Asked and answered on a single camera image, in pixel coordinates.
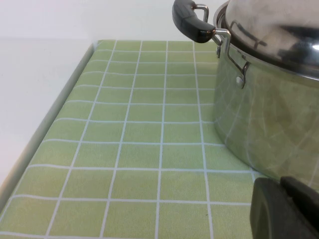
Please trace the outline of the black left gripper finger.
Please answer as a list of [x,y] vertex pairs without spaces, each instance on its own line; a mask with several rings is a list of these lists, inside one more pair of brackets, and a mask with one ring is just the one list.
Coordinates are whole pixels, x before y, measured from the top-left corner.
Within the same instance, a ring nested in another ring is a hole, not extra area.
[[293,177],[257,178],[251,201],[254,239],[317,239],[319,194]]

